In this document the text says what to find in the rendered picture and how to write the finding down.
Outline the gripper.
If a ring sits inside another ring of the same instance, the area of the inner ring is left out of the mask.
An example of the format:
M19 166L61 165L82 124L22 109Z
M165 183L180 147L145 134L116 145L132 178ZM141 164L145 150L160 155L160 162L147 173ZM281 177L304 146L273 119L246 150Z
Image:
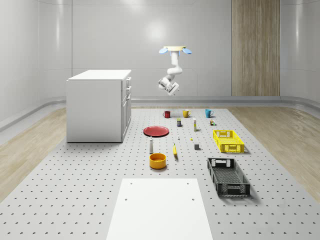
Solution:
M166 92L169 96L174 95L176 90L179 90L179 84L176 82L170 82L166 87Z

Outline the drone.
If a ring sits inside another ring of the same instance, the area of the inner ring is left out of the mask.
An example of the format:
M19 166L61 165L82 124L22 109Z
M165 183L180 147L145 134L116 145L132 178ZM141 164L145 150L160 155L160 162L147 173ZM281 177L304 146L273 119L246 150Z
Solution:
M185 46L164 46L162 49L159 50L160 54L165 54L168 51L170 52L184 52L185 54L192 54L192 51L187 49Z

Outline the red plate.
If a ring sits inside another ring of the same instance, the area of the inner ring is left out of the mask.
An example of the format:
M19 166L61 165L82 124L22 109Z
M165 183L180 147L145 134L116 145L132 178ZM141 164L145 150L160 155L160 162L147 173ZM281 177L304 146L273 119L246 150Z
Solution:
M169 129L164 126L148 126L143 130L146 136L164 137L169 134Z

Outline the yellow bowl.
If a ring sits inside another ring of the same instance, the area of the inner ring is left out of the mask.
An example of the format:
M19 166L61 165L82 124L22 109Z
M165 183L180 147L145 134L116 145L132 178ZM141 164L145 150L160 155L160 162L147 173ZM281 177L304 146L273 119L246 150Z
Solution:
M149 156L149 166L153 169L166 167L166 156L163 153L153 153Z

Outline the white cabinet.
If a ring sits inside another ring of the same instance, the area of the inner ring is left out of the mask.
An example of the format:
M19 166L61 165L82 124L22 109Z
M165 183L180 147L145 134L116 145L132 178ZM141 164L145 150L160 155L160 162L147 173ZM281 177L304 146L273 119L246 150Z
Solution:
M131 121L131 70L87 70L66 81L66 140L121 143Z

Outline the yellow basket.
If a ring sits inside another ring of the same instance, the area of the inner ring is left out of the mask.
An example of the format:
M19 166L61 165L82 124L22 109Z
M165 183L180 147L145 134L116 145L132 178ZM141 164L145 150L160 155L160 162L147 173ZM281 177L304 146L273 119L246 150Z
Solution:
M213 130L213 139L222 153L244 152L244 142L234 130Z

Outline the dark grey basket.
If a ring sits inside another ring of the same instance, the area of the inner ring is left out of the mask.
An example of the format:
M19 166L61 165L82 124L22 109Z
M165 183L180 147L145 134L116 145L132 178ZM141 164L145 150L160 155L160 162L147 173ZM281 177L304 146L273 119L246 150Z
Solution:
M207 168L218 195L250 195L250 182L233 158L208 157Z

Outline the white board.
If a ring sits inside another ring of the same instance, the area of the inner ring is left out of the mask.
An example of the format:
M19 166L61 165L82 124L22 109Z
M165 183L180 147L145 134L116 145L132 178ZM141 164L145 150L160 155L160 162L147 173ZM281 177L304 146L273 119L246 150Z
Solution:
M124 178L106 240L213 240L195 178Z

